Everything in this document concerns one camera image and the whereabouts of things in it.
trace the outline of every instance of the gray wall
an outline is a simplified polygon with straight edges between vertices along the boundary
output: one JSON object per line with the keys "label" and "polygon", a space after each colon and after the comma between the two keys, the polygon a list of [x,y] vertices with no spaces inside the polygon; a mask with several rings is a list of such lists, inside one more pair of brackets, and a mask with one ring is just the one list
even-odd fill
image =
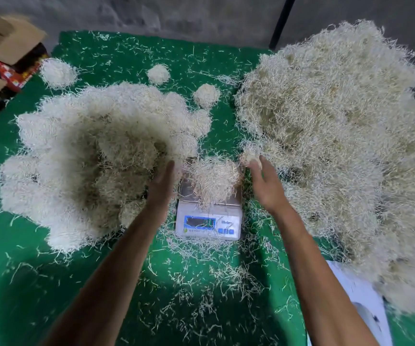
{"label": "gray wall", "polygon": [[[108,30],[233,46],[267,47],[285,0],[0,0],[50,35]],[[296,0],[279,47],[343,20],[366,18],[415,50],[415,0]]]}

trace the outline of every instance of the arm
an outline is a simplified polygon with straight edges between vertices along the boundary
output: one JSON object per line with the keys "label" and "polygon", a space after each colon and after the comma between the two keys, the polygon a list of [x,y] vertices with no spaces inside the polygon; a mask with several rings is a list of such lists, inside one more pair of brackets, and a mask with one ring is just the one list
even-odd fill
{"label": "arm", "polygon": [[149,185],[145,208],[54,323],[44,346],[114,345],[143,261],[172,197],[174,162]]}
{"label": "arm", "polygon": [[303,319],[314,346],[378,346],[332,273],[318,245],[292,208],[271,163],[249,165],[257,200],[274,217],[283,238]]}

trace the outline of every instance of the digital scale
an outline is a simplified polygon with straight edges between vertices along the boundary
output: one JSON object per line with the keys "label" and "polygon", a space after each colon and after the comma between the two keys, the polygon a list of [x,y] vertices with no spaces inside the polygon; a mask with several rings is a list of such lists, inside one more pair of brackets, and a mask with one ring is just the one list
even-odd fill
{"label": "digital scale", "polygon": [[199,208],[199,198],[184,178],[180,184],[177,207],[176,234],[182,237],[238,240],[241,236],[241,190],[225,203],[214,203],[207,209]]}

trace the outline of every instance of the forearm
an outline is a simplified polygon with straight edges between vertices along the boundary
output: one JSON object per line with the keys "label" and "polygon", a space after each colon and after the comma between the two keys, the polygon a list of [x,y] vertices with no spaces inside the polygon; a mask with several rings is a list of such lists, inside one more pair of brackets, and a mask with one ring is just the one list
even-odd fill
{"label": "forearm", "polygon": [[114,345],[160,226],[145,208],[55,323],[44,345]]}
{"label": "forearm", "polygon": [[313,345],[377,345],[297,212],[287,204],[274,217]]}

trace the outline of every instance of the hand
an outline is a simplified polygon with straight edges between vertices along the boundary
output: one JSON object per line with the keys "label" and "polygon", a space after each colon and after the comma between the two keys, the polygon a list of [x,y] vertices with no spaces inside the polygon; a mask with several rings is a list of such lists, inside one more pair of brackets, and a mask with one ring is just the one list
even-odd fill
{"label": "hand", "polygon": [[167,163],[166,168],[148,185],[148,197],[145,208],[156,212],[161,223],[166,220],[169,202],[174,196],[174,161]]}
{"label": "hand", "polygon": [[270,214],[276,215],[280,209],[288,206],[289,202],[273,165],[263,155],[260,156],[260,162],[262,171],[256,160],[249,163],[254,195]]}

